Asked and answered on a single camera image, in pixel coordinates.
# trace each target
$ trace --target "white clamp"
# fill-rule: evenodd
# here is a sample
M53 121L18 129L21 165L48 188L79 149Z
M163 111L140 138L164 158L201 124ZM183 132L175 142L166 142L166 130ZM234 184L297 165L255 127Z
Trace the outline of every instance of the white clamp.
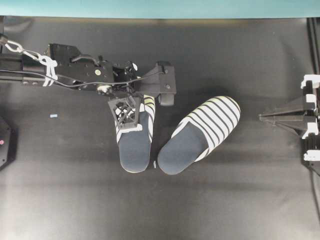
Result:
M320 75L307 74L304 75L303 81L301 82L301 89L306 86L307 81L312 81L312 88L317 89L320 87Z

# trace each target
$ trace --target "black metal bracket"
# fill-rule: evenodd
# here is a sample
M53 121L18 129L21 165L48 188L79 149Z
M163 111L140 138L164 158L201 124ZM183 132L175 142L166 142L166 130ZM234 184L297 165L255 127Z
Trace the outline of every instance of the black metal bracket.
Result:
M314 73L320 75L318 19L308 18L308 36ZM320 88L306 81L302 96L259 115L262 122L285 129L302 138L302 164L320 175Z

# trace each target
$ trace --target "black device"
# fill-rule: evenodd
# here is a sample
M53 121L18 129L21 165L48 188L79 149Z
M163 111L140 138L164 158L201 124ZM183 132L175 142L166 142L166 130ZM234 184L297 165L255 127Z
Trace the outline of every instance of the black device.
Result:
M13 49L9 44L18 47ZM75 46L49 44L44 56L28 51L0 34L0 44L18 54L0 54L0 80L20 81L25 86L42 87L46 81L77 91L96 91L108 97L113 118L121 129L135 128L139 122L139 108L144 95L158 98L160 105L172 106L176 94L175 68L167 61L159 61L141 77L137 65L125 65L82 54ZM53 79L48 74L53 66Z

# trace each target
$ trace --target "cable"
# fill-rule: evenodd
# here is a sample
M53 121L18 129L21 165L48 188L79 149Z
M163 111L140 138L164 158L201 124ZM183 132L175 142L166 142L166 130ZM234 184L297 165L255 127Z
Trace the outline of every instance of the cable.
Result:
M319 176L312 170L309 169L310 172L310 179L311 179L311 189L312 195L315 202L315 210L317 212L317 217L320 223L320 192L319 192Z
M93 82L86 82L86 83L80 83L80 84L75 84L75 85L68 85L68 84L64 84L64 83L62 83L62 82L60 82L58 80L55 80L52 77L46 76L45 74L34 72L34 71L20 71L20 70L0 69L0 72L3 72L3 73L14 73L14 74L30 74L30 75L40 76L40 77L43 77L43 78L49 78L50 80L54 81L56 84L64 86L66 88L77 88L77 87L82 87L82 86L92 85L92 84L105 84L105 85L130 84L130 83L134 83L134 82L137 82L137 81L145 80L146 78L152 77L152 76L157 75L157 74L164 74L164 72L162 72L162 71L157 71L157 72L152 73L150 75L147 75L147 76L144 76L144 77L141 77L141 78L132 79L130 81L120 81L120 82L93 81ZM65 79L69 79L69 80L72 80L72 81L81 82L80 80L72 78L72 77L69 77L69 76L64 76L64 75L60 75L60 74L57 74L57 76L59 78L65 78Z

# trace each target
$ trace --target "white cable tie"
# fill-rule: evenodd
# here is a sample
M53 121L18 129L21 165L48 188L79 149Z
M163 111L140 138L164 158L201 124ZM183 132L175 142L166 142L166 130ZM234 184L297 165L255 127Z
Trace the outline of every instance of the white cable tie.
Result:
M55 72L55 67L58 66L57 61L52 60L49 56L41 55L39 57L41 64L46 66L45 81L43 83L43 87L51 86L55 81L58 80L58 76Z

